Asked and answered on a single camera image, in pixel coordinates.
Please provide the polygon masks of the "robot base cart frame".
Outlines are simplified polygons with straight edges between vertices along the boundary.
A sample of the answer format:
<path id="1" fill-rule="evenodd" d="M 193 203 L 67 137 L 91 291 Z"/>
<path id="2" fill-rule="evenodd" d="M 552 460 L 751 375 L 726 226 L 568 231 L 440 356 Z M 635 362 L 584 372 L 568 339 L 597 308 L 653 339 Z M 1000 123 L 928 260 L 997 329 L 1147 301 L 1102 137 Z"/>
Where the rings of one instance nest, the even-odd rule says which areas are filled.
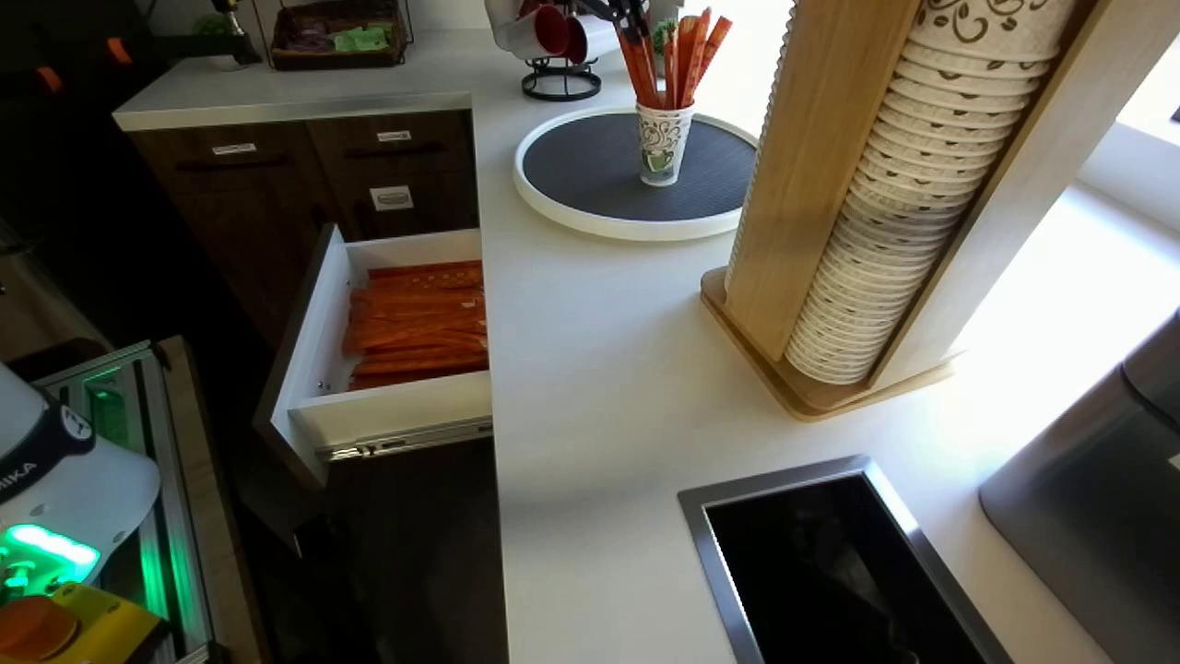
<path id="1" fill-rule="evenodd" d="M 181 339 L 0 370 L 3 664 L 268 664 Z"/>

